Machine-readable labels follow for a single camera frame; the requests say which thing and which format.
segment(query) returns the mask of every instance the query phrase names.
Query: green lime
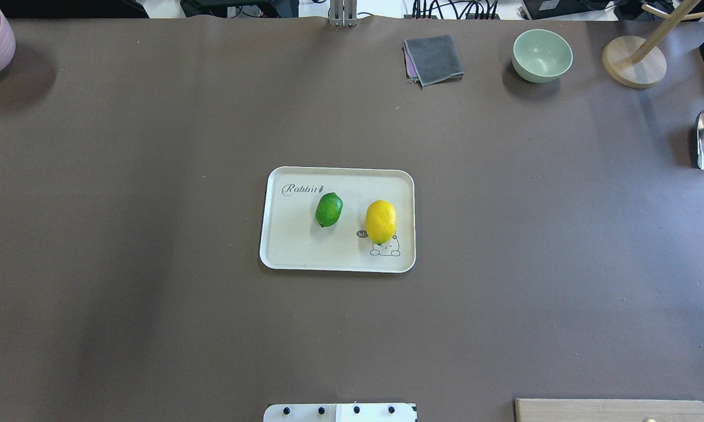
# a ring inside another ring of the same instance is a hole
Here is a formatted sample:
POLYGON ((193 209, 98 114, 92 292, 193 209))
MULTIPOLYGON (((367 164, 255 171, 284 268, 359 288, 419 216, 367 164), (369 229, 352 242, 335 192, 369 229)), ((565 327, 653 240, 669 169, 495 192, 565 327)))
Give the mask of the green lime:
POLYGON ((320 224, 320 227, 332 226, 339 221, 343 207, 344 203, 336 192, 325 194, 320 198, 318 207, 315 209, 315 221, 320 224))

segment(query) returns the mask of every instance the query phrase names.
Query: white label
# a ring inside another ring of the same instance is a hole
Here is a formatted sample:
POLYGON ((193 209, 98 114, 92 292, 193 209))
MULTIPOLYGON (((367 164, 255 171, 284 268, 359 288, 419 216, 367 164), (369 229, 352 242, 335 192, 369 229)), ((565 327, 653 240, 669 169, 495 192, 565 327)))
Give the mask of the white label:
POLYGON ((550 11, 555 9, 558 3, 560 3, 560 0, 547 0, 547 2, 542 2, 542 5, 539 6, 539 11, 550 11))

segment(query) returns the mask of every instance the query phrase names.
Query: wooden board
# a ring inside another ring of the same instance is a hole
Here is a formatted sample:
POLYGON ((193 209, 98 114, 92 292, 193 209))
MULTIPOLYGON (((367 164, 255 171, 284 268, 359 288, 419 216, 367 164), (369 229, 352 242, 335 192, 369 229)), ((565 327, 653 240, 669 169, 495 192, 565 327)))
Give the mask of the wooden board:
POLYGON ((703 401, 516 399, 517 422, 704 422, 703 401))

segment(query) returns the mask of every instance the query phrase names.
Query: white floor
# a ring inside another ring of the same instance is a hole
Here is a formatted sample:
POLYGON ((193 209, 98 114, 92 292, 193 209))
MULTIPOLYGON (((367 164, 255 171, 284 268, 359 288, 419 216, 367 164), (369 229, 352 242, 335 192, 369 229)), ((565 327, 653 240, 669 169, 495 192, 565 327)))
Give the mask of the white floor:
MULTIPOLYGON (((138 0, 148 12, 150 17, 185 17, 182 13, 179 0, 138 0)), ((357 11, 372 13, 378 16, 403 17, 404 14, 411 13, 411 3, 413 0, 358 0, 357 11)), ((446 0, 438 2, 447 5, 446 0)), ((323 3, 314 3, 312 0, 300 0, 300 16, 328 16, 328 0, 323 3)), ((466 3, 457 6, 461 13, 466 3)), ((497 13, 500 19, 522 19, 518 13, 521 0, 499 0, 497 13)), ((443 7, 443 16, 446 19, 454 19, 454 11, 450 6, 443 7)), ((574 15, 560 16, 554 19, 559 21, 617 21, 613 9, 606 11, 590 11, 577 13, 574 15)))

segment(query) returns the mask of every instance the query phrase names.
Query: yellow lemon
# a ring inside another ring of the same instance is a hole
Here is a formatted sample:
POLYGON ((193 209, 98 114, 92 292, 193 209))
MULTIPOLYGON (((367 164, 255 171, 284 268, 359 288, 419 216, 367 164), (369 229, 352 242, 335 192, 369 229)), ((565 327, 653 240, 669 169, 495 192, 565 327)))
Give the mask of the yellow lemon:
POLYGON ((396 233, 396 209, 384 200, 377 200, 368 206, 365 216, 365 230, 373 243, 382 245, 396 233))

